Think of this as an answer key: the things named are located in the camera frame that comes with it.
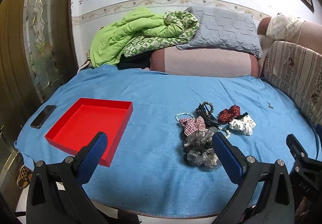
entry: tiled floor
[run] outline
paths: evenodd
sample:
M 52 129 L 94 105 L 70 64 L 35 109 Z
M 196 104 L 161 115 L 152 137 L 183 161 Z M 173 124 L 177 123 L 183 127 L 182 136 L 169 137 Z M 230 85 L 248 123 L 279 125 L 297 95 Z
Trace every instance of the tiled floor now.
M 59 183 L 57 184 L 57 186 L 59 189 L 64 189 L 64 187 Z M 22 191 L 16 209 L 17 212 L 26 211 L 28 190 L 29 186 Z M 116 209 L 104 206 L 96 202 L 93 203 L 95 207 L 104 212 L 106 215 L 113 218 L 117 218 L 118 211 Z M 19 217 L 18 219 L 21 221 L 21 223 L 26 224 L 26 217 Z M 195 220 L 172 220 L 139 216 L 139 220 L 142 220 L 142 224 L 211 224 L 214 221 L 214 219 L 215 217 Z

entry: checkered slipper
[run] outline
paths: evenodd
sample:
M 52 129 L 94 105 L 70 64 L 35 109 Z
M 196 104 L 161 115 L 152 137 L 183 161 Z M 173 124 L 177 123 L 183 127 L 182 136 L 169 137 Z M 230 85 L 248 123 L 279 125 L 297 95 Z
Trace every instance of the checkered slipper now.
M 33 172 L 30 169 L 28 169 L 26 165 L 22 165 L 19 170 L 17 186 L 21 189 L 24 189 L 30 184 L 32 176 L 33 176 Z

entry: gray pillow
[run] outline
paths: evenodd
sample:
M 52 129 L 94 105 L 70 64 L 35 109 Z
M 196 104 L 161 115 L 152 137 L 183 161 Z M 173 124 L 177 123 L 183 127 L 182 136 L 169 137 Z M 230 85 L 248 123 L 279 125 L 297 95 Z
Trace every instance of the gray pillow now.
M 200 21 L 200 28 L 179 50 L 213 47 L 242 51 L 261 58 L 262 49 L 254 20 L 250 14 L 205 6 L 192 6 L 191 12 Z

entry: phone screen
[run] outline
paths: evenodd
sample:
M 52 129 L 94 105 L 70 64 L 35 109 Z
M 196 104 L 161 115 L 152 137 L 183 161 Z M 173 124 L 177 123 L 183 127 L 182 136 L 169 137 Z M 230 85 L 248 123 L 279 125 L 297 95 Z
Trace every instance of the phone screen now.
M 30 123 L 30 126 L 33 128 L 39 129 L 55 108 L 56 108 L 55 105 L 47 105 L 33 120 L 33 122 Z

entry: red box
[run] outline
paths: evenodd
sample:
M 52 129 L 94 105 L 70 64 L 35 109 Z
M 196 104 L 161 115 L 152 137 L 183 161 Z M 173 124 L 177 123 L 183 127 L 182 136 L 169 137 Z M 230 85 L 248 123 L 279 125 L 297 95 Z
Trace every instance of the red box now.
M 132 112 L 130 101 L 80 98 L 45 137 L 51 145 L 75 156 L 97 132 L 104 132 L 107 148 L 99 164 L 109 167 Z

